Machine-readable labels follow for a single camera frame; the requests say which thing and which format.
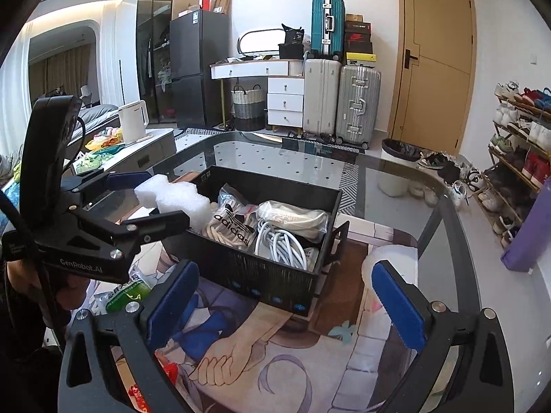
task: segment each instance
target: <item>basket handle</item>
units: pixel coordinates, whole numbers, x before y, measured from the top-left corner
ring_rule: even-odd
[[[335,251],[335,253],[330,254],[327,257],[326,264],[341,260],[344,253],[344,246],[346,245],[346,240],[348,239],[349,228],[350,228],[350,221],[347,220],[340,227],[338,227],[337,229],[334,229],[333,232],[331,233],[330,247],[333,248],[333,244],[335,243],[335,238],[337,238],[337,234],[340,234],[340,242],[337,245],[337,250]]]

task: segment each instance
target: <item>brown curtain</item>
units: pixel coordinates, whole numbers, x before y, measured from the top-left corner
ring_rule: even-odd
[[[83,45],[68,49],[29,66],[31,100],[63,87],[67,95],[81,96],[81,87],[88,83],[90,48]]]

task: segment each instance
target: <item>silver suitcase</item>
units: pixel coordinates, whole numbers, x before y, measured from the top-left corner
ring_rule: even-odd
[[[341,63],[335,60],[308,59],[304,67],[304,112],[306,133],[333,136]]]
[[[345,65],[337,108],[336,143],[343,142],[369,148],[377,120],[381,73],[367,66]]]

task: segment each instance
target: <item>metal screw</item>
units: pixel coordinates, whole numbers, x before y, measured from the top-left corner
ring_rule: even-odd
[[[433,303],[430,305],[435,312],[443,313],[446,311],[446,305],[442,303],[441,301],[433,301]]]
[[[484,309],[484,317],[493,320],[496,317],[494,310],[490,309],[489,307]]]
[[[76,313],[77,320],[84,320],[88,316],[87,309],[81,309]]]
[[[118,248],[115,248],[114,250],[111,250],[111,253],[109,253],[109,255],[113,259],[121,259],[122,258],[122,251],[120,251]]]
[[[139,303],[137,301],[131,301],[125,307],[126,312],[128,312],[129,314],[131,314],[132,312],[135,312],[138,309],[139,309]]]

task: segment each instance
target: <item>gray refrigerator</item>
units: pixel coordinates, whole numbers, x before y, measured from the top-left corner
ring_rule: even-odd
[[[170,74],[180,129],[222,122],[220,82],[211,79],[210,66],[229,56],[229,24],[228,15],[203,10],[170,23]]]

